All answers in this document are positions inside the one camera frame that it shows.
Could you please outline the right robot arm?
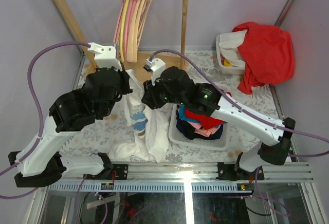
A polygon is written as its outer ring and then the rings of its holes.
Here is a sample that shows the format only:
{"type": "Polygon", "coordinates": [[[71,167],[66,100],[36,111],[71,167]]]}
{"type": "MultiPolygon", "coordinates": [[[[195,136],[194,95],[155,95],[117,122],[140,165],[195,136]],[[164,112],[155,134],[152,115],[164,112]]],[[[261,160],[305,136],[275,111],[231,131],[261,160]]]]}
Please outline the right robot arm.
{"type": "Polygon", "coordinates": [[[243,106],[209,83],[194,83],[184,70],[175,66],[166,68],[145,65],[144,68],[151,73],[151,79],[143,84],[142,98],[142,102],[149,108],[158,109],[166,103],[179,104],[196,115],[223,120],[259,138],[260,143],[240,153],[233,169],[219,173],[219,179],[246,180],[266,163],[285,163],[292,133],[280,130],[279,126],[293,129],[295,120],[276,120],[264,116],[266,123],[263,123],[257,120],[258,112],[243,106]]]}

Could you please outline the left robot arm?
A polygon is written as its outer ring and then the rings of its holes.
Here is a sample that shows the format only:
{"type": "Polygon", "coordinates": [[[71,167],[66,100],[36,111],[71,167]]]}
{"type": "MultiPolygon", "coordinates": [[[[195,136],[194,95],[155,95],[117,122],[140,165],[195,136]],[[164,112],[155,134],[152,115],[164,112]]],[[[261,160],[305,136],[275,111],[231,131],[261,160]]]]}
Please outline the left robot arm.
{"type": "Polygon", "coordinates": [[[106,153],[86,157],[61,155],[60,148],[84,127],[108,116],[122,96],[130,94],[129,75],[125,70],[99,68],[89,74],[83,86],[56,99],[46,117],[39,143],[31,154],[23,156],[33,147],[11,152],[10,164],[16,164],[14,180],[18,188],[41,188],[62,177],[111,179],[113,164],[106,153]]]}

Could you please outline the peach plastic hanger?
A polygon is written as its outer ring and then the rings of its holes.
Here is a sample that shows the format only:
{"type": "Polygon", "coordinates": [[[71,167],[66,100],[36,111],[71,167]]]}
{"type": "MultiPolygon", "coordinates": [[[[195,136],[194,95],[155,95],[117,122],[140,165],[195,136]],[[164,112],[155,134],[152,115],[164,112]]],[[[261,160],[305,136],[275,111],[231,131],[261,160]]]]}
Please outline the peach plastic hanger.
{"type": "Polygon", "coordinates": [[[153,0],[136,0],[132,18],[129,22],[130,29],[126,55],[126,60],[129,63],[137,62],[137,52],[152,1],[153,0]]]}

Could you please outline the white t shirt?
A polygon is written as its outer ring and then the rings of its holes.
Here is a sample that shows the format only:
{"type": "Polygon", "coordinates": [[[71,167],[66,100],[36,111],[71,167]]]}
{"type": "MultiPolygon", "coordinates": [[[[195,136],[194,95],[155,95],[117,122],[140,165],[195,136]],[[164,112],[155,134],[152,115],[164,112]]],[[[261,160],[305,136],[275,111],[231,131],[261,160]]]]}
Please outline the white t shirt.
{"type": "Polygon", "coordinates": [[[109,152],[112,159],[124,159],[136,156],[146,161],[160,162],[167,152],[169,141],[167,129],[168,119],[157,110],[150,109],[141,99],[144,88],[132,69],[126,71],[132,93],[124,95],[120,103],[126,124],[133,129],[133,139],[115,142],[109,152]]]}

